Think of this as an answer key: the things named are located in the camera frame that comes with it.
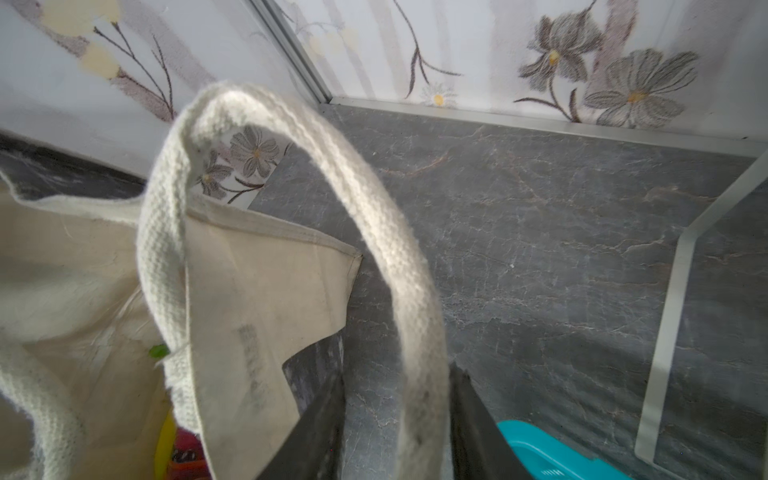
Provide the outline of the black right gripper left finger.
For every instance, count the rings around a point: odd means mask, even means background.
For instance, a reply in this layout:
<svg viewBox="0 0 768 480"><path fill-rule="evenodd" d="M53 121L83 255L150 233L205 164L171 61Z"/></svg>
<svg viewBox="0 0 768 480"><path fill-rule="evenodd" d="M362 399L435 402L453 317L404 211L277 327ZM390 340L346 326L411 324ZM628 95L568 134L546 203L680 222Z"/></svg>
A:
<svg viewBox="0 0 768 480"><path fill-rule="evenodd" d="M345 410L343 377L334 373L257 479L340 479Z"/></svg>

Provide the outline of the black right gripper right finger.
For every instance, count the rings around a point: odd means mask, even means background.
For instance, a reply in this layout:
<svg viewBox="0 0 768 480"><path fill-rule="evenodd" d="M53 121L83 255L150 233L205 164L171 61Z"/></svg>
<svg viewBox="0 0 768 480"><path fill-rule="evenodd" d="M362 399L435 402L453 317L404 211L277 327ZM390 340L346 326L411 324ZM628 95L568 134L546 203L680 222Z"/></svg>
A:
<svg viewBox="0 0 768 480"><path fill-rule="evenodd" d="M533 476L513 452L472 386L469 374L450 365L450 444L456 480L525 479Z"/></svg>

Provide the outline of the orange snack bag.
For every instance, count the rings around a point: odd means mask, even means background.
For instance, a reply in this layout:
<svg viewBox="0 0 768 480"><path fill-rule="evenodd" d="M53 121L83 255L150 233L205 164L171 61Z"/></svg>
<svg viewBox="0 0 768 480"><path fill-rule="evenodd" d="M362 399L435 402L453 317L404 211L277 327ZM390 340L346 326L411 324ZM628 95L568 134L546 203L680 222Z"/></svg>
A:
<svg viewBox="0 0 768 480"><path fill-rule="evenodd" d="M184 429L177 429L166 480L211 480L208 463L199 438Z"/></svg>

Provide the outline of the green snack bag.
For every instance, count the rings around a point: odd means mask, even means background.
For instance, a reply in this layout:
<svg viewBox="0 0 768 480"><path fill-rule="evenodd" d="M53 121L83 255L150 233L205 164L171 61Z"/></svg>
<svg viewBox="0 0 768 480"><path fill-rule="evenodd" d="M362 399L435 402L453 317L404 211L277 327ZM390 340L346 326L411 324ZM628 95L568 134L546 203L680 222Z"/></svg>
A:
<svg viewBox="0 0 768 480"><path fill-rule="evenodd" d="M148 354L152 359L159 361L170 355L170 349L166 344L158 344L152 346Z"/></svg>

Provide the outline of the cream canvas tote bag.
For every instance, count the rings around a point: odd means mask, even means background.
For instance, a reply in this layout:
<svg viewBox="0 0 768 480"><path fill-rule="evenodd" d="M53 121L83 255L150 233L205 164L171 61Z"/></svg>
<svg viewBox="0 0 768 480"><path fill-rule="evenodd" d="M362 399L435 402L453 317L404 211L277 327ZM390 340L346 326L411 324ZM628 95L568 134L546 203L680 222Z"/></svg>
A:
<svg viewBox="0 0 768 480"><path fill-rule="evenodd" d="M362 256L197 194L215 143L262 126L302 148L391 291L403 391L396 475L440 475L445 327L427 261L369 164L312 109L218 83L172 125L145 192L30 200L1 178L1 475L150 479L169 412L212 479L254 479L300 418L283 367L336 337ZM170 355L152 359L166 344Z"/></svg>

